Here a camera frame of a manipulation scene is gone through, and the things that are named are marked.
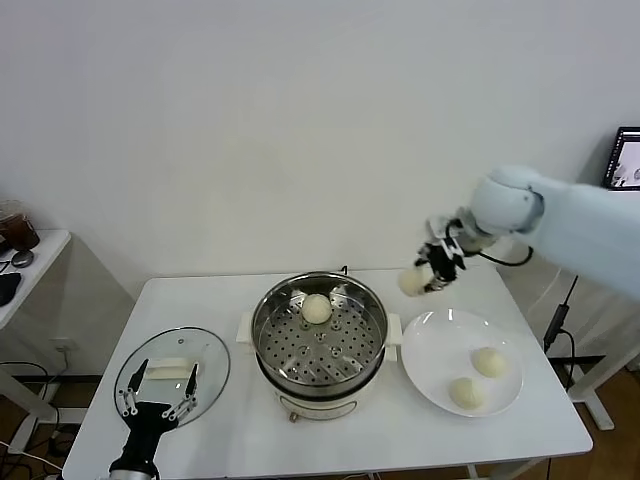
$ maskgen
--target white wall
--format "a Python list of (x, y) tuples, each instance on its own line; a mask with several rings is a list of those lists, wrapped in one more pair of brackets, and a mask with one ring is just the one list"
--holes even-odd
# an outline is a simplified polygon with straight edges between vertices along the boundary
[(0, 1), (0, 191), (153, 276), (400, 266), (640, 123), (635, 0)]

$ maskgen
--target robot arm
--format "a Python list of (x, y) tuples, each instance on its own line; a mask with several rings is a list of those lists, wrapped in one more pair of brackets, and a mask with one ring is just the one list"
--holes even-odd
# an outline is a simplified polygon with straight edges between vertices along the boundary
[[(469, 208), (457, 212), (457, 237), (423, 247), (416, 262), (431, 263), (440, 288), (452, 281), (441, 278), (440, 266), (478, 253), (497, 237), (511, 235), (550, 262), (640, 300), (640, 203), (589, 186), (569, 185), (545, 178), (524, 167), (501, 167), (476, 188)], [(430, 262), (424, 250), (434, 257)], [(424, 291), (437, 290), (430, 285)]]

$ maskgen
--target black cable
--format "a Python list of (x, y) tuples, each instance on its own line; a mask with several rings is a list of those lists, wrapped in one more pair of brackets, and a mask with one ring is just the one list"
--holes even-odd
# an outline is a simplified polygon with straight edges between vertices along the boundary
[(31, 367), (39, 368), (40, 371), (42, 373), (44, 373), (44, 376), (47, 377), (47, 379), (49, 378), (49, 372), (47, 371), (47, 369), (44, 368), (42, 365), (39, 365), (37, 363), (33, 363), (33, 362), (0, 362), (0, 365), (29, 365)]
[(573, 335), (571, 335), (565, 329), (561, 328), (558, 333), (565, 334), (571, 341), (571, 363), (569, 364), (569, 378), (567, 379), (567, 383), (564, 386), (564, 389), (568, 391), (569, 387), (571, 386), (571, 380), (573, 378), (573, 367), (575, 367), (576, 365), (576, 342), (573, 339)]
[[(67, 357), (67, 353), (63, 351), (63, 352), (62, 352), (62, 354), (63, 354), (63, 356), (64, 356), (64, 364), (65, 364), (65, 366), (64, 366), (64, 368), (60, 371), (60, 373), (58, 373), (57, 375), (55, 375), (55, 376), (53, 376), (53, 377), (51, 377), (51, 376), (49, 375), (49, 372), (47, 371), (47, 369), (46, 369), (46, 368), (44, 368), (44, 367), (43, 367), (42, 365), (40, 365), (40, 364), (33, 363), (33, 362), (22, 362), (22, 361), (15, 361), (15, 362), (14, 362), (14, 361), (7, 361), (7, 362), (0, 362), (0, 365), (28, 365), (28, 366), (36, 367), (36, 368), (40, 369), (40, 371), (42, 371), (42, 372), (44, 373), (45, 377), (47, 378), (47, 381), (46, 381), (46, 382), (45, 382), (45, 384), (44, 384), (44, 388), (42, 389), (42, 396), (41, 396), (41, 398), (42, 398), (42, 399), (44, 399), (44, 398), (46, 397), (46, 395), (47, 395), (47, 389), (48, 389), (49, 385), (50, 385), (51, 383), (53, 383), (53, 382), (54, 382), (54, 381), (55, 381), (55, 380), (56, 380), (60, 375), (63, 375), (63, 374), (64, 374), (64, 372), (66, 372), (66, 371), (69, 369), (69, 359), (68, 359), (68, 357)], [(51, 406), (54, 408), (54, 410), (55, 410), (55, 412), (56, 412), (56, 423), (55, 423), (55, 427), (54, 427), (54, 434), (55, 434), (56, 432), (60, 433), (60, 432), (59, 432), (59, 427), (60, 427), (60, 410), (58, 409), (58, 407), (56, 407), (56, 406), (54, 406), (54, 405), (51, 405)], [(41, 441), (41, 442), (39, 442), (39, 443), (37, 443), (37, 444), (35, 444), (35, 445), (32, 445), (32, 446), (29, 446), (29, 445), (27, 444), (27, 446), (25, 447), (25, 451), (33, 450), (33, 449), (35, 449), (35, 448), (37, 448), (37, 447), (39, 447), (39, 446), (41, 446), (41, 445), (44, 445), (45, 443), (47, 443), (47, 444), (48, 444), (48, 445), (47, 445), (47, 454), (49, 454), (49, 453), (51, 453), (51, 452), (53, 452), (53, 453), (55, 453), (55, 454), (58, 454), (58, 456), (61, 456), (61, 454), (62, 454), (62, 456), (64, 456), (64, 454), (65, 454), (65, 453), (67, 453), (67, 454), (68, 454), (68, 451), (67, 451), (67, 452), (64, 452), (64, 451), (62, 451), (62, 450), (60, 450), (60, 449), (58, 449), (58, 448), (56, 447), (56, 444), (55, 444), (55, 437), (49, 437), (49, 438), (47, 438), (47, 439), (45, 439), (45, 440), (43, 440), (43, 441)], [(18, 462), (17, 462), (17, 463), (12, 463), (12, 464), (11, 464), (11, 465), (12, 465), (12, 468), (7, 472), (7, 474), (6, 474), (6, 475), (2, 475), (2, 469), (3, 469), (3, 468), (5, 467), (5, 465), (6, 465), (7, 458), (8, 458), (9, 456), (14, 456), (14, 455), (18, 457)], [(25, 465), (25, 464), (19, 463), (19, 462), (20, 462), (21, 457), (22, 457), (22, 454), (9, 454), (8, 449), (7, 449), (7, 450), (5, 450), (5, 452), (4, 452), (3, 456), (2, 456), (2, 459), (0, 460), (0, 480), (8, 479), (8, 478), (9, 478), (9, 476), (10, 476), (10, 475), (13, 473), (13, 471), (16, 469), (16, 467), (28, 466), (28, 465)], [(49, 472), (46, 470), (46, 467), (44, 467), (44, 466), (43, 466), (43, 469), (44, 469), (45, 473), (46, 473), (46, 474), (48, 474), (48, 475), (53, 475), (53, 474), (55, 474), (55, 472), (54, 472), (53, 474), (52, 474), (52, 473), (49, 473)]]
[(571, 282), (571, 288), (569, 289), (569, 293), (567, 293), (567, 297), (564, 299), (564, 304), (566, 305), (569, 302), (569, 298), (571, 298), (571, 294), (573, 293), (573, 289), (576, 288), (576, 283), (578, 283), (578, 275), (573, 277), (573, 282)]
[[(462, 228), (462, 222), (457, 219), (454, 218), (452, 220), (449, 220), (447, 222), (446, 227), (444, 227), (444, 236), (446, 240), (452, 240), (451, 238), (451, 227), (458, 227), (458, 228)], [(519, 262), (506, 262), (504, 260), (500, 260), (499, 258), (493, 258), (490, 255), (487, 255), (486, 253), (482, 253), (482, 252), (477, 252), (477, 255), (481, 256), (482, 258), (486, 258), (487, 260), (492, 261), (493, 263), (497, 263), (498, 265), (502, 265), (505, 267), (521, 267), (522, 265), (525, 265), (526, 263), (529, 263), (529, 261), (531, 260), (531, 258), (533, 257), (533, 248), (531, 247), (527, 247), (527, 256), (523, 259), (520, 260)], [(470, 256), (470, 255), (474, 255), (474, 253), (469, 253), (469, 252), (464, 252), (465, 256)]]
[[(567, 295), (567, 299), (565, 300), (565, 303), (569, 300), (569, 297), (571, 296), (571, 291), (573, 290), (573, 287), (575, 286), (577, 279), (578, 279), (578, 276), (576, 275), (576, 278), (573, 281), (573, 285), (571, 285), (571, 290), (569, 290), (569, 294)], [(566, 336), (569, 337), (569, 340), (571, 341), (571, 362), (569, 363), (569, 378), (567, 379), (567, 383), (565, 383), (564, 385), (565, 391), (568, 392), (569, 387), (571, 387), (571, 380), (573, 379), (573, 367), (575, 367), (576, 365), (576, 342), (573, 339), (573, 335), (571, 335), (565, 329), (561, 328), (558, 331), (558, 333), (565, 334)], [(550, 478), (551, 478), (551, 458), (549, 458), (547, 462), (547, 480), (550, 480)]]
[[(40, 369), (40, 371), (42, 371), (44, 373), (44, 375), (45, 375), (45, 377), (47, 379), (50, 378), (49, 377), (49, 372), (47, 371), (47, 369), (44, 368), (42, 365), (39, 365), (37, 363), (33, 363), (33, 362), (13, 362), (13, 361), (11, 361), (11, 362), (0, 362), (0, 365), (28, 365), (28, 366)], [(42, 398), (43, 399), (44, 399), (46, 393), (47, 393), (47, 389), (46, 389), (46, 384), (45, 384), (45, 388), (42, 391)], [(12, 467), (9, 469), (9, 471), (5, 475), (2, 475), (2, 470), (4, 469), (4, 467), (5, 467), (6, 463), (7, 463), (8, 457), (11, 457), (11, 456), (14, 456), (14, 455), (18, 457), (17, 463), (12, 463), (11, 464)], [(2, 455), (2, 459), (0, 459), (0, 475), (1, 475), (0, 476), (0, 480), (8, 479), (9, 476), (16, 469), (16, 467), (23, 465), (23, 464), (20, 463), (21, 458), (22, 458), (22, 454), (19, 454), (19, 453), (18, 454), (10, 454), (8, 448), (4, 451), (4, 454)]]
[(519, 262), (505, 262), (504, 260), (500, 260), (498, 258), (493, 258), (486, 253), (478, 252), (482, 258), (486, 258), (487, 260), (491, 260), (493, 263), (497, 263), (498, 265), (503, 265), (505, 267), (521, 267), (522, 265), (529, 263), (531, 257), (533, 257), (533, 248), (528, 247), (527, 256), (524, 257), (524, 260), (520, 260)]

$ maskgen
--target steamed bun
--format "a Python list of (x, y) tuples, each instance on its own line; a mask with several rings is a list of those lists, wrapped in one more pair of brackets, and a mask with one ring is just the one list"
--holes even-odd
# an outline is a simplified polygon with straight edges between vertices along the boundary
[(456, 378), (449, 384), (449, 396), (461, 408), (474, 410), (484, 403), (484, 393), (477, 382), (468, 377)]
[(485, 377), (498, 378), (509, 369), (507, 359), (498, 350), (484, 347), (471, 354), (471, 363)]
[(314, 325), (324, 323), (331, 317), (331, 302), (324, 295), (308, 295), (302, 303), (302, 316)]

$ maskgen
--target floor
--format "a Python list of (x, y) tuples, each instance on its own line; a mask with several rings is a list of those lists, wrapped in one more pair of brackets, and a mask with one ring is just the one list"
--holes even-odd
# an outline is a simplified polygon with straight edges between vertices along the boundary
[[(88, 406), (96, 384), (68, 384), (58, 390), (54, 398), (54, 405), (58, 407), (84, 407)], [(594, 425), (583, 406), (578, 406), (578, 411), (591, 432), (594, 448), (591, 452), (576, 457), (557, 458), (551, 464), (551, 480), (640, 480), (640, 376), (621, 371), (611, 378), (599, 390), (600, 399), (607, 407), (609, 414), (616, 424), (616, 429), (609, 432), (601, 432)], [(0, 397), (0, 439), (8, 442), (19, 422), (24, 417), (20, 408)], [(31, 440), (35, 445), (46, 440), (52, 431), (52, 426), (40, 426)], [(72, 433), (61, 434), (56, 442), (61, 447), (68, 447), (73, 439)], [(0, 446), (0, 454), (4, 453), (4, 447)], [(55, 458), (47, 455), (47, 446), (43, 444), (30, 450), (38, 456), (44, 456), (56, 465), (62, 465), (63, 458)], [(15, 461), (10, 457), (8, 462)], [(32, 480), (42, 479), (45, 476), (42, 463), (21, 459), (21, 463), (29, 465), (31, 471), (25, 467), (15, 467), (7, 476), (12, 467), (7, 466), (2, 470), (1, 480)], [(489, 465), (478, 466), (481, 476), (488, 475), (491, 470)], [(543, 462), (520, 477), (522, 480), (544, 480), (547, 474), (547, 462)], [(386, 472), (383, 480), (453, 480), (466, 478), (465, 468), (447, 468), (439, 470)], [(343, 477), (321, 477), (323, 480), (340, 480)]]

